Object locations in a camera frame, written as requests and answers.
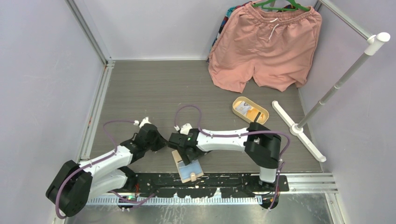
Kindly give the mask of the beige leather card holder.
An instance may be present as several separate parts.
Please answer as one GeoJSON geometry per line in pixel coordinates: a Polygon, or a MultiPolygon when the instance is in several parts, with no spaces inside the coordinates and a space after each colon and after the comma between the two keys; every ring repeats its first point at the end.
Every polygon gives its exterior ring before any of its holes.
{"type": "Polygon", "coordinates": [[[182,183],[194,182],[204,175],[198,160],[194,160],[190,164],[185,165],[177,150],[172,151],[172,156],[182,183]]]}

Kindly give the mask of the yellow card with dark stripe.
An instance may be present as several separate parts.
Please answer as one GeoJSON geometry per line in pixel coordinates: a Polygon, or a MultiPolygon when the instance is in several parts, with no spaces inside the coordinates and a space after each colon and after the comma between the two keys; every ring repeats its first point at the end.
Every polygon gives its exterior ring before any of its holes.
{"type": "Polygon", "coordinates": [[[261,124],[263,124],[266,121],[266,115],[255,108],[253,108],[247,112],[247,117],[252,122],[257,122],[257,123],[261,123],[261,124]]]}

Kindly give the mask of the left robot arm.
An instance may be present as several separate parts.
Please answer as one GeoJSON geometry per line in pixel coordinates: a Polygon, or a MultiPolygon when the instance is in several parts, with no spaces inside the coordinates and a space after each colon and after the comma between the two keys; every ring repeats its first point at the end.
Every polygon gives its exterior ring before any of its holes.
{"type": "Polygon", "coordinates": [[[126,193],[136,187],[134,172],[128,165],[141,159],[149,150],[166,147],[166,139],[150,122],[140,123],[132,138],[92,160],[65,162],[49,185],[45,196],[55,205],[56,216],[65,219],[78,214],[86,203],[106,192],[121,189],[126,193]]]}

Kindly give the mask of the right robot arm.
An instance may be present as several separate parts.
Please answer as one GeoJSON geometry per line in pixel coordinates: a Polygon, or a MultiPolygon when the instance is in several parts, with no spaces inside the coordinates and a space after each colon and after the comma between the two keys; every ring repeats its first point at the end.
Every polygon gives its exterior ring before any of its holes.
{"type": "Polygon", "coordinates": [[[168,146],[177,150],[184,164],[189,165],[211,151],[246,153],[260,168],[259,185],[270,192],[277,186],[276,173],[281,159],[282,138],[265,126],[251,122],[249,127],[230,131],[190,128],[172,133],[168,146]]]}

